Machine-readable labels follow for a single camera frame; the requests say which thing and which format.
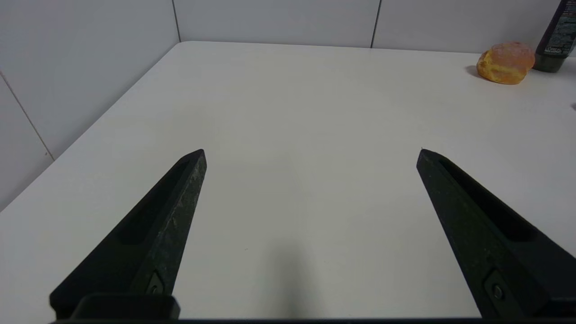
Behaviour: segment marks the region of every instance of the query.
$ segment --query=bread roll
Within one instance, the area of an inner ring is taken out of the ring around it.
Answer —
[[[482,53],[476,69],[482,77],[501,84],[519,84],[534,66],[534,51],[526,44],[496,44]]]

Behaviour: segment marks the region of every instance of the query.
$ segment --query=bottle label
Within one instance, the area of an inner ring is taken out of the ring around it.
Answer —
[[[544,53],[568,56],[574,47],[574,39],[576,39],[576,0],[568,0],[544,48]]]

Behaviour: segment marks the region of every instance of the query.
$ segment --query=table surface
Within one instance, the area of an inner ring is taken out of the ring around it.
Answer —
[[[479,316],[418,153],[576,254],[576,59],[507,86],[478,56],[178,44],[0,214],[2,321],[52,320],[48,294],[199,148],[182,318]]]

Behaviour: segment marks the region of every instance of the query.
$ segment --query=dark green bottle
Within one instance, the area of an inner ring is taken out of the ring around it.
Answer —
[[[574,49],[576,39],[576,0],[562,0],[536,48],[534,69],[558,72]]]

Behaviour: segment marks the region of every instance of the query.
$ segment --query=wall tile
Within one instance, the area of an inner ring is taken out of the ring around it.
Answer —
[[[370,47],[378,0],[175,0],[182,41]]]
[[[382,0],[375,48],[481,53],[519,41],[534,48],[559,0]]]
[[[51,163],[52,158],[0,77],[0,211]]]
[[[0,67],[55,157],[177,42],[171,0],[0,1]]]

